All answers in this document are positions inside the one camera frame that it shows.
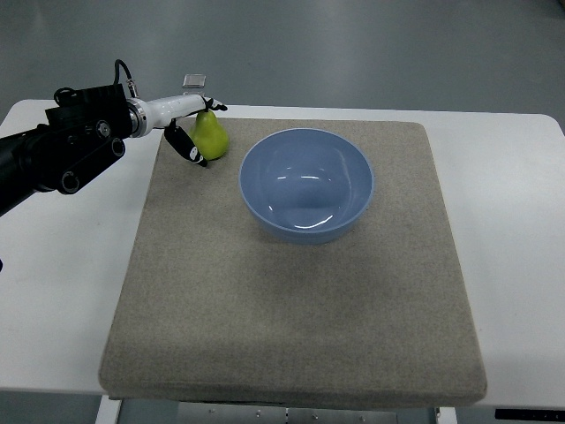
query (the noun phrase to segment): white table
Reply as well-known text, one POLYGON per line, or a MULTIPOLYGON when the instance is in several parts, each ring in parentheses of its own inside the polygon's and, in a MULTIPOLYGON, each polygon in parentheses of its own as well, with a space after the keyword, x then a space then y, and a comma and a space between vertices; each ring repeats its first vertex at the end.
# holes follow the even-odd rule
MULTIPOLYGON (((0 136, 46 122, 17 103, 0 136)), ((479 405, 565 407, 565 138, 541 115, 231 106, 219 117, 419 122, 427 130, 486 365, 479 405)), ((0 390, 97 381, 161 132, 73 196, 0 218, 0 390)))

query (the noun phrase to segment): black cable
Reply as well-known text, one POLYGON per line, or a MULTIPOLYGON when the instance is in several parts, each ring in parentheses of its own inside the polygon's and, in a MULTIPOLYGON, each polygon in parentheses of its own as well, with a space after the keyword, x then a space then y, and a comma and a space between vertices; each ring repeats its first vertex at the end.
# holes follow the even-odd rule
POLYGON ((123 60, 117 59, 116 62, 114 62, 114 85, 116 85, 120 81, 120 66, 124 68, 125 76, 127 77, 127 79, 132 80, 132 74, 130 73, 127 65, 123 60))
POLYGON ((69 87, 63 87, 63 88, 59 88, 54 94, 53 94, 53 99, 55 100, 56 104, 61 106, 61 94, 66 93, 68 94, 68 97, 72 97, 75 93, 75 90, 73 90, 72 88, 69 87))

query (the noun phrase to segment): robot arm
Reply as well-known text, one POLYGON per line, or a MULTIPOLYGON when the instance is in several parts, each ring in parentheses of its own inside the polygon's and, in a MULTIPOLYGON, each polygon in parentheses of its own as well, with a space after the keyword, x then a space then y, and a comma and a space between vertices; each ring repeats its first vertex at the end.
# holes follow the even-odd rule
MULTIPOLYGON (((127 67, 127 85, 137 95, 127 67)), ((200 95, 179 95, 151 102, 125 98, 117 83, 84 90, 62 88, 58 107, 46 110, 48 125, 0 139, 0 216, 36 192, 73 194, 125 153, 124 139, 165 128, 165 138, 185 159, 206 166, 190 137, 175 120, 201 110, 226 110, 200 95)))

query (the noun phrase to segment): cable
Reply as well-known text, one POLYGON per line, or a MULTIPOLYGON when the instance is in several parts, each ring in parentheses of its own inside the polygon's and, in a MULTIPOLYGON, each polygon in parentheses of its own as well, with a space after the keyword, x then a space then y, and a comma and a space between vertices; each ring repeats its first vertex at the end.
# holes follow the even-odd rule
POLYGON ((120 81, 120 66, 124 68, 127 79, 132 80, 132 75, 130 74, 130 70, 127 68, 127 65, 123 60, 117 59, 116 62, 114 62, 114 85, 120 81))
POLYGON ((63 87, 63 88, 59 88, 54 94, 53 94, 53 99, 55 100, 56 104, 58 106, 62 106, 62 102, 64 101, 64 98, 61 97, 61 95, 66 95, 65 100, 71 99, 75 94, 75 90, 73 90, 72 88, 69 87, 63 87))
POLYGON ((125 76, 127 77, 127 80, 125 82, 127 84, 128 89, 130 90, 130 94, 132 95, 132 97, 135 98, 139 97, 138 88, 135 85, 135 81, 132 78, 132 74, 130 73, 130 70, 127 68, 127 65, 124 63, 124 61, 120 59, 118 59, 114 63, 114 85, 117 85, 120 81, 120 66, 124 68, 125 76))

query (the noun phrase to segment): pear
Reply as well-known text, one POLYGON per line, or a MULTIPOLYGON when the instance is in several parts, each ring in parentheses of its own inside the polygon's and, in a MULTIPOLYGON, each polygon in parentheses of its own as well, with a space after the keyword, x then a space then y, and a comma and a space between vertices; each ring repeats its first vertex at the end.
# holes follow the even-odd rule
POLYGON ((222 156, 228 150, 230 138, 212 110, 200 111, 188 135, 208 161, 222 156))

